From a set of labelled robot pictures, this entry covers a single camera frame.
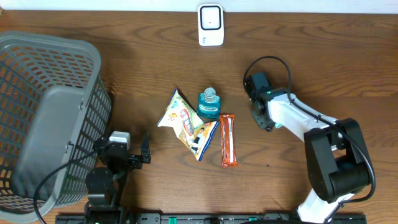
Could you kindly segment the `red snack bar wrapper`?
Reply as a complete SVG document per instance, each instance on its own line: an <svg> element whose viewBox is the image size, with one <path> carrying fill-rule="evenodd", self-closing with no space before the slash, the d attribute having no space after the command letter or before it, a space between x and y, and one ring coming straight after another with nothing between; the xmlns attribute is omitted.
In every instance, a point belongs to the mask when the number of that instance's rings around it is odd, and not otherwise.
<svg viewBox="0 0 398 224"><path fill-rule="evenodd" d="M222 114L220 116L221 128L221 152L222 152L222 167L236 167L238 162L236 160L235 144L234 144L234 115Z"/></svg>

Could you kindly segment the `blue mouthwash bottle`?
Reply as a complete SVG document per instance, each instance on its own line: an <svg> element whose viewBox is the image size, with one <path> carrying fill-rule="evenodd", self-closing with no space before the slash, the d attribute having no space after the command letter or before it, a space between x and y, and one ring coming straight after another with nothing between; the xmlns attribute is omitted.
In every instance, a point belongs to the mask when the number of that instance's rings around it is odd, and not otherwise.
<svg viewBox="0 0 398 224"><path fill-rule="evenodd" d="M213 87L208 87L198 96L197 114L208 119L218 119L221 113L221 99Z"/></svg>

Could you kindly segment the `yellow white snack bag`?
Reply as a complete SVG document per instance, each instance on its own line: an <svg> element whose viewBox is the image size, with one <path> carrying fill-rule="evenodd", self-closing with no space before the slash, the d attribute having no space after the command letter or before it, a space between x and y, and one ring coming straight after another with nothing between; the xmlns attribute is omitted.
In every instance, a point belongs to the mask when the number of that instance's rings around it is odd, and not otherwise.
<svg viewBox="0 0 398 224"><path fill-rule="evenodd" d="M176 137L193 153L196 160L201 161L219 122L204 122L178 90L174 90L157 126L173 128Z"/></svg>

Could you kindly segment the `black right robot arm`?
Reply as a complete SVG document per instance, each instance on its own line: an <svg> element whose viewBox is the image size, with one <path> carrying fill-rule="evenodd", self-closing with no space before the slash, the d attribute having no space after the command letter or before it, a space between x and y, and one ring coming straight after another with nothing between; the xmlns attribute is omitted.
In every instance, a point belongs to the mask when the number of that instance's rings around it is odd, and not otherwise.
<svg viewBox="0 0 398 224"><path fill-rule="evenodd" d="M329 223L347 203L373 196L376 177L361 128L352 118L325 116L301 102L289 89L275 89L265 73L244 76L243 87L260 129L287 128L305 145L307 172L312 189L297 208L305 223ZM359 199L354 195L370 186Z"/></svg>

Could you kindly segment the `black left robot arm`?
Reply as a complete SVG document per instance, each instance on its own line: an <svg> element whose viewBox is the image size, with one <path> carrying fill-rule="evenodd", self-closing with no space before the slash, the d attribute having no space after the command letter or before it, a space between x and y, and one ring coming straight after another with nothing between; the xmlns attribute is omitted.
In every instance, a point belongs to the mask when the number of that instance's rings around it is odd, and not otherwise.
<svg viewBox="0 0 398 224"><path fill-rule="evenodd" d="M93 150L103 163L89 171L85 184L88 203L84 223L135 223L134 215L120 204L129 174L151 162L149 134L145 133L140 154L130 154L130 134L114 131L93 144Z"/></svg>

